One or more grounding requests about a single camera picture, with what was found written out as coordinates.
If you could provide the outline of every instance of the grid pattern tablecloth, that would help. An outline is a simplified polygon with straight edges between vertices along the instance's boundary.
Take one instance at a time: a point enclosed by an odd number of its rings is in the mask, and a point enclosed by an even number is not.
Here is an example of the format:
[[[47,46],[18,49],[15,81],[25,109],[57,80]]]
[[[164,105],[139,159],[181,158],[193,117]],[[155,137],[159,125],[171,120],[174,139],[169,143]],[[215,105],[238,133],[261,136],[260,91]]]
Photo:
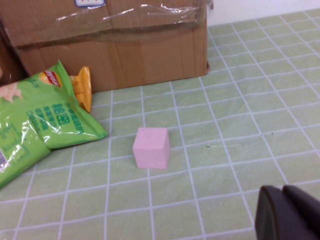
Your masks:
[[[0,190],[0,240],[251,240],[261,185],[320,198],[320,9],[208,33],[208,75],[95,94],[111,137]],[[142,126],[169,128],[168,169],[136,167]]]

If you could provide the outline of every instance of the pink cube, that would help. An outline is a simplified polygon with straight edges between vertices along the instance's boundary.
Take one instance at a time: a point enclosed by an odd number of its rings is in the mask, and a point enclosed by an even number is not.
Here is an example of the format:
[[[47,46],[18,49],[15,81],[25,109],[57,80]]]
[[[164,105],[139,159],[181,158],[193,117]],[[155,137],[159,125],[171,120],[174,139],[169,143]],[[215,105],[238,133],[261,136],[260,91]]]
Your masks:
[[[168,129],[140,127],[133,144],[136,164],[142,169],[166,169],[170,156]]]

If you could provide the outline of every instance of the brown box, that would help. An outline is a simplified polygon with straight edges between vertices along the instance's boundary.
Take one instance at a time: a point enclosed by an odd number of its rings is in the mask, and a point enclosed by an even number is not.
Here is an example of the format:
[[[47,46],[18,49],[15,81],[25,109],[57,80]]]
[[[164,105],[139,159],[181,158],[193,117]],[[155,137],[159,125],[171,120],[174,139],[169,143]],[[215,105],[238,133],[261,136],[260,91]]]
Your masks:
[[[94,92],[207,73],[206,0],[106,2],[87,9],[73,0],[1,0],[0,19],[29,75],[58,60],[70,75],[88,66]],[[163,5],[188,11],[149,14]]]
[[[7,46],[0,31],[0,85],[19,81],[26,77],[20,60]]]

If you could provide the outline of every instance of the white label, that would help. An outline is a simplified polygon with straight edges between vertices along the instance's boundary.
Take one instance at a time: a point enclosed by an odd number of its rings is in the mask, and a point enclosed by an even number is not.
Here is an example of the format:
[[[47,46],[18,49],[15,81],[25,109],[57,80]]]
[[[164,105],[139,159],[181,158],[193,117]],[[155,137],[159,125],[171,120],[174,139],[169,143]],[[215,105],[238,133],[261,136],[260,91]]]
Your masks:
[[[98,7],[105,5],[105,0],[75,0],[78,7]]]
[[[4,169],[8,166],[8,161],[5,158],[5,155],[2,153],[0,149],[0,170]]]

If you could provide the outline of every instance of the potato chip bag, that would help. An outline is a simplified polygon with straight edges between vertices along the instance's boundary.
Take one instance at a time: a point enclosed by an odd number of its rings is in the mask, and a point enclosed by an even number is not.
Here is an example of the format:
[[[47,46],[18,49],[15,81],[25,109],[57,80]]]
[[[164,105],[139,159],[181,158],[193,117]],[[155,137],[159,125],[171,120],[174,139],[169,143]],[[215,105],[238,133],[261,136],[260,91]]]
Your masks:
[[[105,137],[79,106],[59,61],[46,71],[0,87],[0,188],[51,152]]]

